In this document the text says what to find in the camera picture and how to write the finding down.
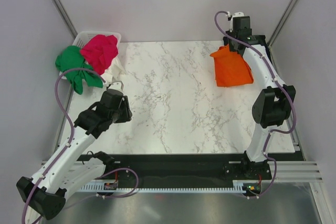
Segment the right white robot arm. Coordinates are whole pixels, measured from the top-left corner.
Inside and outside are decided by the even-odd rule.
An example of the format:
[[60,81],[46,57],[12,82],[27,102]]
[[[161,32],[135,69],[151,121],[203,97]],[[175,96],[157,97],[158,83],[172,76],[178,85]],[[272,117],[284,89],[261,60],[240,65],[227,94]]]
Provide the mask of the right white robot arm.
[[259,173],[257,163],[264,162],[272,139],[272,132],[284,133],[280,129],[292,111],[296,95],[294,86],[288,86],[280,78],[270,60],[266,36],[253,35],[250,17],[242,12],[227,14],[230,22],[225,31],[224,45],[248,64],[260,93],[252,107],[256,123],[251,143],[246,150],[249,161],[240,166],[241,174],[248,179]]

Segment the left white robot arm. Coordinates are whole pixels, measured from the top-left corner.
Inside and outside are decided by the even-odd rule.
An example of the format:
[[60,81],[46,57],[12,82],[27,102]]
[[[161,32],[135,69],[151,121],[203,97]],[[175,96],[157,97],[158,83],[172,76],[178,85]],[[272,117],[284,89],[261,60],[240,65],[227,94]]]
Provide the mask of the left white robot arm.
[[39,221],[26,218],[28,209],[38,213],[40,218],[55,218],[79,188],[101,176],[111,178],[115,173],[115,165],[109,162],[104,152],[95,153],[87,164],[74,172],[70,172],[70,168],[110,125],[129,122],[131,118],[128,97],[113,84],[102,93],[99,101],[80,112],[70,124],[69,139],[36,173],[17,181],[16,187],[25,203],[22,223]]

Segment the orange t shirt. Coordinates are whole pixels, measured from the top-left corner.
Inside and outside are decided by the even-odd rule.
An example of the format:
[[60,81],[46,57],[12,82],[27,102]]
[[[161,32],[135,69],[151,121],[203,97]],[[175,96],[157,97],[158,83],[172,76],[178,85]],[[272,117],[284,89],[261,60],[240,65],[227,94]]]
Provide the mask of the orange t shirt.
[[215,81],[218,87],[228,88],[254,83],[249,65],[237,52],[231,52],[229,45],[220,46],[210,56],[214,60]]

